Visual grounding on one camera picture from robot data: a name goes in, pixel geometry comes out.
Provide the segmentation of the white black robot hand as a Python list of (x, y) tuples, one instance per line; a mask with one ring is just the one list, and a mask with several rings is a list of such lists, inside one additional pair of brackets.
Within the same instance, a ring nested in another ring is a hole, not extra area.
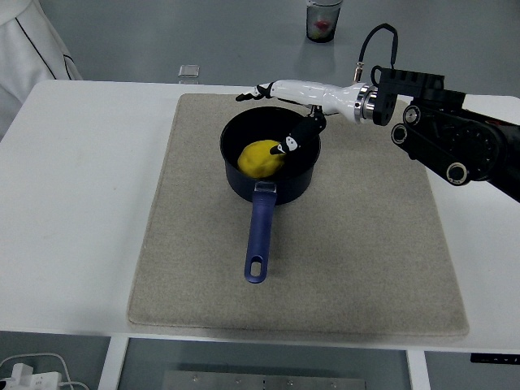
[(346, 119), (360, 124), (371, 118), (368, 108), (371, 87), (357, 83), (349, 87), (301, 80), (277, 80), (259, 84), (236, 97), (238, 102), (277, 98), (284, 102), (307, 106), (310, 116), (303, 119), (278, 145), (271, 147), (270, 154), (288, 154), (312, 141), (327, 125), (327, 115), (341, 114)]

